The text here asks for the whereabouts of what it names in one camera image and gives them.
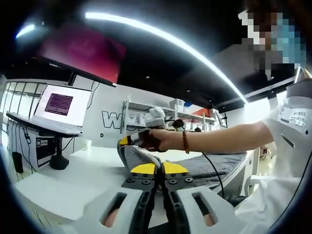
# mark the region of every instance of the desk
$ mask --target desk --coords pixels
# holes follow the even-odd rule
[[[201,155],[199,152],[169,150],[152,152],[162,161],[178,161]],[[79,150],[69,157],[68,167],[56,171],[45,167],[15,184],[22,203],[59,223],[77,220],[86,204],[105,190],[120,187],[128,176],[116,149],[91,147],[90,152]],[[162,194],[155,196],[155,208],[150,227],[167,222]]]

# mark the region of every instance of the beaded bracelet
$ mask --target beaded bracelet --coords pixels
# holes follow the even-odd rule
[[[186,139],[186,132],[185,131],[183,131],[183,146],[184,146],[185,153],[189,154],[190,153],[189,144],[188,144],[187,139]]]

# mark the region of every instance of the monitor screen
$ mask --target monitor screen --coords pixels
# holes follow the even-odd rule
[[[125,54],[126,48],[122,44],[93,29],[73,23],[64,24],[50,35],[38,52],[40,57],[78,69],[78,73],[92,74],[98,82],[111,83],[117,83]]]
[[[34,115],[82,127],[91,91],[47,84]]]

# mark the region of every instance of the gray fabric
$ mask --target gray fabric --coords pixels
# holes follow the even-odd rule
[[[144,156],[145,153],[137,150],[133,146],[120,146],[118,144],[117,150],[123,164],[129,171],[136,166],[151,162]],[[221,179],[224,180],[242,163],[246,157],[246,152],[233,155],[206,155],[213,162]],[[204,156],[174,161],[173,163],[188,169],[197,186],[219,184],[219,179],[214,168]]]
[[[120,156],[123,165],[129,170],[129,172],[136,166],[141,164],[150,163],[151,160],[144,156],[145,153],[136,149],[133,146],[117,146],[118,154]]]
[[[214,164],[223,181],[243,162],[246,157],[246,152],[233,155],[206,154],[206,156]],[[214,168],[204,155],[182,161],[175,161],[173,163],[179,164],[188,169],[197,186],[211,186],[219,184],[220,182]]]

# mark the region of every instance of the black ceiling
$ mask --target black ceiling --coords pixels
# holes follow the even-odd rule
[[[12,24],[10,28],[6,28],[4,34],[6,43],[0,48],[4,52],[1,70],[7,78],[11,78],[12,70],[19,69],[18,64],[25,67],[24,62],[31,60],[36,48],[45,37],[53,33],[54,29],[64,22],[74,21],[101,31],[127,48],[118,84],[181,98],[203,107],[211,107],[237,97],[227,84],[215,78],[215,73],[210,69],[205,70],[205,77],[199,77],[201,82],[183,78],[201,65],[201,62],[180,47],[125,24],[86,20],[84,12],[87,10],[105,12],[137,19],[175,35],[209,59],[233,44],[240,44],[241,39],[247,37],[247,29],[241,26],[237,17],[243,10],[243,0],[227,1],[226,4],[215,0],[106,0],[66,3],[67,1],[53,4],[46,2],[44,6],[37,8],[30,4],[24,11],[22,9],[11,11],[12,15],[6,21]],[[27,48],[23,49],[22,54],[16,54],[13,53],[17,50],[13,38],[25,20],[40,24],[44,21],[47,30],[38,38],[28,38],[30,42]],[[20,78],[23,76],[23,72],[13,74],[20,74]],[[70,74],[70,71],[62,69],[62,75],[67,74]],[[267,81],[262,71],[255,71],[254,74],[233,82],[243,94],[247,94],[293,75],[293,65],[283,65],[272,71],[274,80]]]

